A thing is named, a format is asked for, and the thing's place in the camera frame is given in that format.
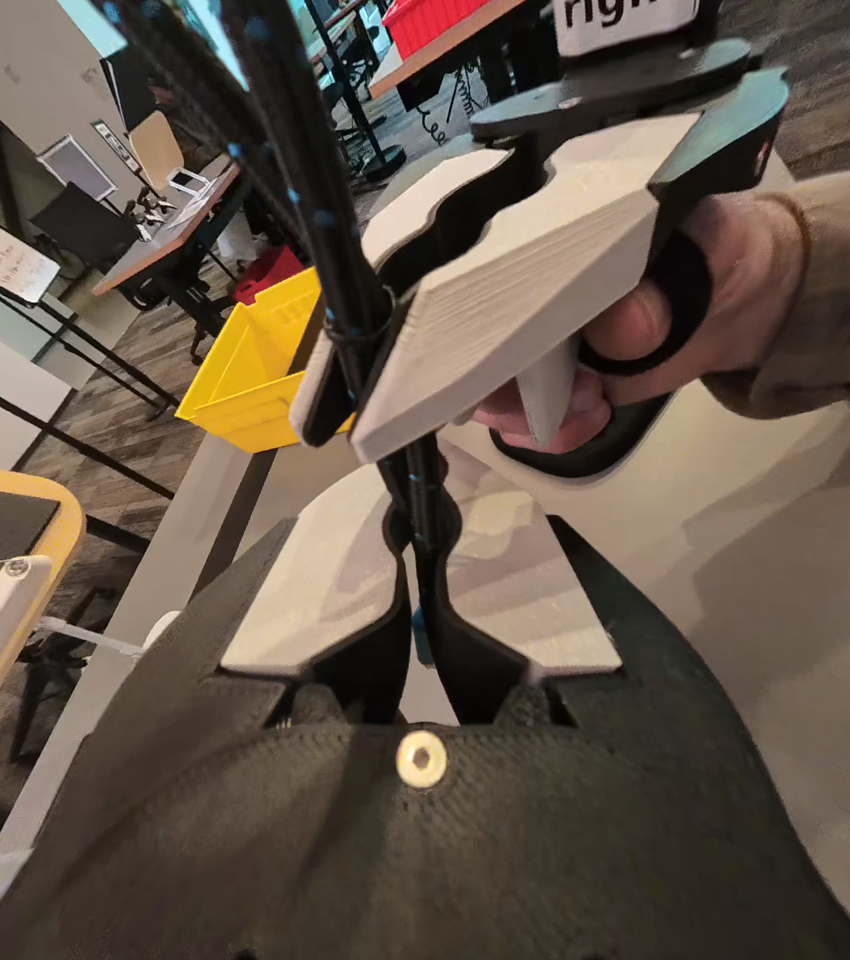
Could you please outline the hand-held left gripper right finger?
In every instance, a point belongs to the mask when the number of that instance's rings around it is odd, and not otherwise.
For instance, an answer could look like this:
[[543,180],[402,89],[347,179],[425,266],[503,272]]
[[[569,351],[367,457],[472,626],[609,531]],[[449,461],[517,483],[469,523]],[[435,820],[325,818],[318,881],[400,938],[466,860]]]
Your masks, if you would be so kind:
[[443,450],[441,625],[432,642],[446,687],[537,686],[611,674],[623,661],[543,507],[464,450]]

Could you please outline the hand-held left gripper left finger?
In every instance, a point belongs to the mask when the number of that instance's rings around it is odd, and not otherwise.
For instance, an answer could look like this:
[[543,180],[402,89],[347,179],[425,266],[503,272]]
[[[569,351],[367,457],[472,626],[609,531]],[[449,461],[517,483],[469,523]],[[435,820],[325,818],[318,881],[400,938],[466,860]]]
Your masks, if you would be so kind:
[[300,677],[393,605],[405,563],[385,539],[392,498],[375,466],[299,513],[219,662],[242,675]]

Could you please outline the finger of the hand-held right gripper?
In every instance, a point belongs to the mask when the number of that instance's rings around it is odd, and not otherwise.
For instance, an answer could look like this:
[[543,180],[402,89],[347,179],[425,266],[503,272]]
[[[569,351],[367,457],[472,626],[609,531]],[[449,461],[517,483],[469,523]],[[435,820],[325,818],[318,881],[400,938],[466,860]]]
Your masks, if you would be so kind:
[[[520,146],[450,156],[372,217],[362,249],[395,304],[430,272],[465,254],[497,212],[523,197],[526,159]],[[290,425],[304,445],[321,447],[359,405],[322,330],[291,403]]]
[[698,118],[649,118],[567,141],[539,191],[420,281],[351,431],[361,462],[440,429],[512,379],[532,438],[555,438],[573,391],[573,339],[645,272],[659,209],[648,183]]

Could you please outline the yellow plastic bin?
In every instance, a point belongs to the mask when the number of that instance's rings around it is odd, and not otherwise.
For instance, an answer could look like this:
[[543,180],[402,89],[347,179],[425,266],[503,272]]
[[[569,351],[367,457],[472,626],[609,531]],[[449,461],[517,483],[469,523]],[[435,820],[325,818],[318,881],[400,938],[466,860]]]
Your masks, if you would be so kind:
[[289,411],[335,361],[324,338],[325,307],[311,267],[238,304],[215,338],[175,415],[254,454],[298,445]]

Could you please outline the person's right forearm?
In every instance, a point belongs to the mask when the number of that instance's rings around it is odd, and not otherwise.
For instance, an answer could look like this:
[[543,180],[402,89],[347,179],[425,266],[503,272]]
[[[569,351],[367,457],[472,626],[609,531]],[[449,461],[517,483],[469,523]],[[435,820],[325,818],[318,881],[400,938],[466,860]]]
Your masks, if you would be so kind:
[[759,193],[791,214],[802,274],[783,324],[752,369],[703,378],[713,397],[751,419],[850,405],[850,171]]

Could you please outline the person's right hand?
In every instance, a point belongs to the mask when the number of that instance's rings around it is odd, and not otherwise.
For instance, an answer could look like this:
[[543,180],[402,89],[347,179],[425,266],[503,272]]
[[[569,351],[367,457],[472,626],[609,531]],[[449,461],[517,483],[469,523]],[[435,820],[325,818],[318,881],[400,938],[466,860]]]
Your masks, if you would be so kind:
[[700,201],[680,231],[702,250],[713,281],[709,310],[682,351],[633,377],[580,368],[562,424],[547,443],[533,438],[512,381],[481,402],[471,420],[512,447],[565,453],[595,438],[618,406],[673,393],[706,375],[757,366],[802,279],[798,222],[769,195],[726,194]]

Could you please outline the red storage bins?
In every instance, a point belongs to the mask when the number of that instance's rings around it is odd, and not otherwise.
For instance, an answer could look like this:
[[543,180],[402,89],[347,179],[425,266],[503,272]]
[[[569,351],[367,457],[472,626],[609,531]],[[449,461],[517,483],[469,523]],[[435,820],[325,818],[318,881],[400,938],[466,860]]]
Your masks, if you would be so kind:
[[405,62],[484,6],[487,1],[394,1],[383,27]]

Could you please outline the red floor bin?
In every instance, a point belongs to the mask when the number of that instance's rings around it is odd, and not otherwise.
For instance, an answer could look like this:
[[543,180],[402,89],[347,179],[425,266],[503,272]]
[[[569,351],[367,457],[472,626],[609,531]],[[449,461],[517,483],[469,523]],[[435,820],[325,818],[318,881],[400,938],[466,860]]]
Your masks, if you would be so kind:
[[304,270],[300,259],[288,246],[271,246],[257,259],[240,269],[230,294],[236,304],[252,306],[258,294],[284,282]]

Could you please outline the wooden desk with black legs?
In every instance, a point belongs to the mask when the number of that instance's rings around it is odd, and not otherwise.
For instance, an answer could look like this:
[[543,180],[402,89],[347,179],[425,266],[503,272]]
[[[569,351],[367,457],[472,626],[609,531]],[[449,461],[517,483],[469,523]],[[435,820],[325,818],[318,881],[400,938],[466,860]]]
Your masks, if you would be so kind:
[[211,181],[197,206],[187,212],[173,210],[151,239],[136,241],[93,288],[102,296],[130,282],[154,281],[165,299],[177,305],[204,336],[215,338],[225,320],[223,310],[234,304],[211,299],[200,287],[199,270],[214,253],[215,243],[238,214],[251,191],[251,183],[225,154],[203,171]]

